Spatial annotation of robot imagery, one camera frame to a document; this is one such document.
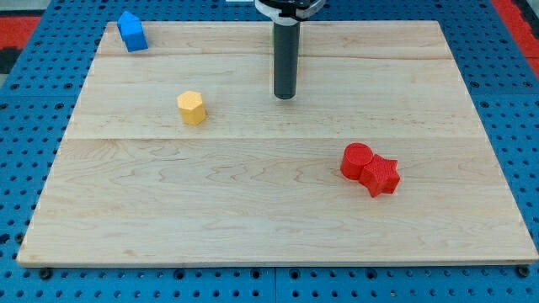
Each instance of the wood grain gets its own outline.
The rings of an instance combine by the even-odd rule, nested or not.
[[[268,23],[109,24],[18,260],[29,267],[398,266],[538,259],[436,22],[302,26],[297,96]],[[184,125],[175,97],[203,93]],[[372,199],[339,171],[399,160]]]

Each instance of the blue house-shaped block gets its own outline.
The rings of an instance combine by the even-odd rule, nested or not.
[[[142,22],[137,16],[125,11],[118,19],[117,25],[127,51],[140,51],[148,48]]]

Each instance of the red surface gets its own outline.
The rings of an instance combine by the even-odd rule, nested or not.
[[[392,194],[401,177],[397,173],[397,160],[389,160],[374,155],[372,161],[363,167],[360,183],[369,189],[371,197],[381,193]]]
[[[24,48],[41,17],[0,17],[0,49]]]
[[[539,40],[531,33],[531,26],[522,18],[520,8],[511,0],[492,0],[499,16],[520,47],[520,51],[539,77]]]
[[[344,149],[340,171],[352,180],[359,180],[363,167],[372,160],[372,150],[363,143],[352,143]]]

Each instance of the black cylinder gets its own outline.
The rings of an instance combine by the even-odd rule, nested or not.
[[[273,24],[273,92],[277,98],[289,99],[296,95],[299,44],[299,22],[290,26]]]

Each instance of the yellow block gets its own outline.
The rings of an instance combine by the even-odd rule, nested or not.
[[[179,113],[182,115],[184,123],[198,125],[205,119],[204,102],[202,94],[187,91],[178,96]]]

